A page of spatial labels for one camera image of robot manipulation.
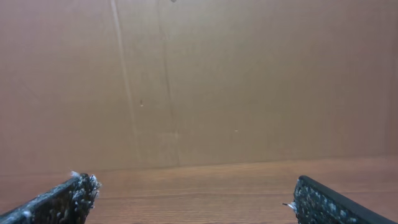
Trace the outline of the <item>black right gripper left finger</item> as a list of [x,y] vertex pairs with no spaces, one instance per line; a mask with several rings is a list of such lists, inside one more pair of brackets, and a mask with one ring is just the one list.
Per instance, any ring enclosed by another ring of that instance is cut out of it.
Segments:
[[65,182],[1,214],[1,224],[84,224],[101,186],[95,175],[73,171]]

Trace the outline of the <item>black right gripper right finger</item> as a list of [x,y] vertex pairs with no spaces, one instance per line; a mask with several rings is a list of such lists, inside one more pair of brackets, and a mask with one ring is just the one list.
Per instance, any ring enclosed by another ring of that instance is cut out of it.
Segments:
[[297,179],[292,210],[299,224],[397,224],[306,175]]

